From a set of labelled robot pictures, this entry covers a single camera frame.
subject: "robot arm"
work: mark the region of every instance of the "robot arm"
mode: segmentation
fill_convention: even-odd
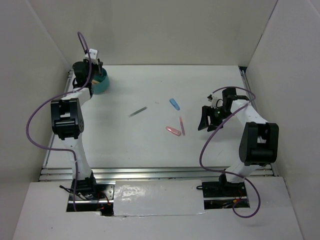
[[[215,130],[223,119],[247,104],[249,100],[246,96],[237,95],[233,87],[222,91],[222,106],[217,106],[217,98],[212,95],[208,99],[211,100],[211,106],[202,107],[202,118],[198,127],[198,130],[208,128],[208,132]],[[244,127],[244,131],[239,146],[239,158],[226,171],[248,177],[256,169],[276,161],[279,127],[276,123],[269,123],[263,119],[251,104],[235,116]],[[243,178],[226,174],[228,183],[236,184],[243,181]]]
[[[98,59],[98,51],[89,50],[91,57],[91,75],[89,76],[89,61],[86,53],[84,60],[73,64],[75,79],[73,80],[73,93],[51,101],[51,124],[53,133],[58,135],[66,149],[73,150],[76,154],[78,177],[76,184],[77,193],[86,198],[92,198],[96,193],[96,179],[88,165],[82,142],[82,132],[85,129],[81,106],[93,96],[92,80],[95,75],[102,73],[102,65]],[[76,165],[74,156],[68,152],[68,159],[72,167],[72,187],[76,181]]]

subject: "teal cup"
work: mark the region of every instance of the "teal cup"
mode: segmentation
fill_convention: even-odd
[[[109,87],[109,77],[107,71],[102,68],[102,76],[94,76],[93,78],[98,84],[92,84],[93,94],[102,94]]]

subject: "black mount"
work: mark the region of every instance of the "black mount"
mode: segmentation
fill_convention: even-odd
[[[244,197],[247,195],[244,182],[230,183],[225,174],[219,176],[219,181],[205,181],[196,189],[203,191],[204,198]]]
[[[73,179],[71,188],[74,189],[75,179]],[[90,177],[86,177],[84,180],[78,180],[76,182],[76,192],[81,193],[83,196],[92,195],[93,198],[96,197],[96,186],[97,182],[94,173],[91,172]]]
[[[212,95],[207,97],[209,100],[212,100]],[[235,100],[249,100],[247,96],[237,95],[236,88],[228,87],[222,91],[222,106],[214,107],[203,106],[202,115],[198,131],[206,129],[207,131],[213,131],[223,122],[224,119],[231,115],[231,106],[232,102]]]

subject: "white enclosure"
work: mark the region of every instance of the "white enclosure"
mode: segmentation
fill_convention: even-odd
[[[0,29],[1,239],[63,239],[61,234],[74,239],[73,231],[78,239],[94,234],[103,238],[111,229],[107,237],[119,239],[136,234],[140,239],[298,240],[303,236],[312,240],[320,235],[320,0],[2,0]],[[66,212],[68,196],[59,183],[36,182],[48,180],[50,168],[65,171],[58,173],[61,176],[69,174],[63,153],[51,152],[45,158],[46,151],[28,142],[25,128],[37,106],[64,91],[72,64],[82,60],[77,31],[90,48],[99,50],[113,84],[83,109],[86,118],[94,116],[87,121],[92,134],[84,135],[95,171],[198,167],[201,147],[209,136],[197,131],[201,106],[209,104],[206,97],[218,87],[245,86],[245,75],[237,66],[248,66],[246,78],[257,95],[258,112],[279,125],[276,168],[285,180],[252,177],[262,191],[263,207],[257,216],[240,219],[230,209],[197,216],[126,219]],[[165,85],[174,88],[166,91]],[[176,96],[184,105],[178,114],[169,103]],[[129,119],[145,102],[148,109]],[[97,107],[101,103],[112,105],[113,118],[109,110]],[[173,121],[172,127],[179,127],[180,115],[186,136],[176,142],[165,127]],[[104,121],[112,128],[99,131]],[[154,131],[156,140],[151,141],[152,135],[146,132],[137,134],[144,129]],[[107,138],[107,133],[115,136]],[[36,142],[50,144],[48,106],[34,118],[30,134]],[[237,157],[241,134],[240,124],[232,119],[206,150],[205,164],[228,167]],[[93,135],[100,142],[94,143]],[[121,142],[129,146],[126,152]],[[157,148],[165,145],[166,152]],[[186,161],[182,153],[187,153]],[[42,167],[48,178],[39,178]],[[268,166],[260,175],[271,171]],[[248,195],[254,208],[255,196],[250,190]],[[225,228],[225,223],[232,227]]]

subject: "purple cable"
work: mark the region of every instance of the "purple cable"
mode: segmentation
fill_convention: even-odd
[[[88,45],[87,45],[87,42],[86,42],[86,39],[85,37],[82,35],[81,32],[78,31],[78,38],[80,40],[80,43],[82,45],[82,48],[83,48],[83,51],[86,53],[88,53],[88,58],[89,58],[89,75],[86,79],[86,82],[85,84],[79,89],[77,90],[77,92],[81,91],[83,88],[85,88],[87,86],[87,84],[89,83],[89,80],[90,80],[90,76],[91,76],[91,71],[92,71],[92,66],[91,66],[91,56],[89,54],[89,48],[88,48]],[[31,137],[30,137],[30,134],[29,134],[29,126],[30,126],[30,123],[31,123],[31,120],[34,118],[34,116],[36,115],[36,113],[44,106],[46,105],[47,103],[51,102],[52,100],[58,98],[58,97],[62,97],[64,95],[67,95],[67,94],[72,94],[73,91],[68,91],[68,92],[65,92],[65,93],[61,93],[61,94],[58,94],[56,96],[53,96],[51,97],[50,99],[46,100],[44,103],[42,103],[32,114],[31,116],[29,117],[28,119],[28,122],[26,123],[26,127],[25,127],[25,134],[26,134],[26,137],[28,138],[28,140],[35,146],[37,146],[38,148],[41,148],[41,149],[45,149],[45,150],[51,150],[51,151],[66,151],[66,152],[71,152],[73,154],[73,157],[74,157],[74,161],[75,161],[75,180],[74,180],[74,186],[73,186],[73,208],[74,208],[74,211],[76,212],[77,209],[76,209],[76,189],[77,189],[77,180],[78,180],[78,163],[77,163],[77,156],[76,156],[76,153],[75,151],[71,150],[71,149],[66,149],[66,148],[53,148],[53,147],[48,147],[48,146],[43,146],[37,142],[35,142]]]
[[[250,214],[250,215],[248,215],[248,216],[243,216],[243,215],[240,215],[239,213],[236,212],[236,210],[235,210],[236,205],[237,205],[238,203],[240,203],[240,202],[245,201],[245,200],[237,201],[237,202],[235,202],[235,203],[233,204],[233,206],[232,206],[232,210],[233,210],[233,212],[234,212],[235,215],[237,215],[238,217],[243,218],[243,219],[248,219],[248,218],[251,218],[251,217],[253,217],[254,215],[256,215],[257,212],[258,212],[259,209],[260,209],[260,206],[261,206],[260,194],[259,194],[257,188],[254,186],[254,184],[253,184],[249,179],[247,179],[246,177],[244,177],[244,176],[242,176],[242,175],[240,175],[240,174],[237,174],[237,173],[234,173],[234,172],[230,172],[230,171],[210,169],[210,168],[208,168],[208,167],[205,167],[205,166],[203,165],[203,163],[202,163],[202,157],[203,157],[203,155],[204,155],[204,152],[205,152],[205,150],[206,150],[206,147],[208,146],[208,144],[209,144],[209,142],[211,141],[211,139],[216,135],[216,133],[222,128],[222,126],[223,126],[227,121],[229,121],[229,119],[231,119],[234,115],[236,115],[236,114],[237,114],[238,112],[240,112],[242,109],[246,108],[249,103],[251,103],[252,101],[254,101],[254,100],[256,99],[256,95],[255,95],[253,92],[251,92],[251,91],[249,91],[249,90],[247,90],[247,89],[245,89],[245,88],[238,87],[238,86],[225,86],[225,87],[221,87],[221,88],[215,90],[215,91],[212,93],[212,95],[213,95],[214,93],[216,93],[216,92],[218,92],[218,91],[220,91],[220,90],[222,90],[222,89],[226,89],[226,88],[236,88],[236,89],[241,89],[241,90],[243,90],[243,91],[246,91],[247,93],[249,93],[249,94],[251,94],[251,95],[253,96],[253,99],[251,99],[251,100],[250,100],[247,104],[245,104],[244,106],[242,106],[242,107],[240,107],[239,109],[237,109],[236,111],[234,111],[230,116],[228,116],[225,120],[223,120],[223,122],[216,128],[216,130],[214,130],[214,132],[211,134],[211,136],[210,136],[210,137],[208,138],[208,140],[205,142],[205,144],[204,144],[204,146],[203,146],[203,148],[202,148],[202,150],[201,150],[200,158],[199,158],[199,163],[200,163],[200,166],[201,166],[204,170],[207,170],[207,171],[210,171],[210,172],[214,172],[214,173],[231,174],[231,175],[237,176],[237,177],[242,178],[242,179],[244,179],[245,181],[247,181],[247,182],[253,187],[253,189],[254,189],[254,191],[256,192],[256,195],[257,195],[257,197],[258,197],[258,206],[257,206],[256,210],[254,211],[254,213],[252,213],[252,214]]]

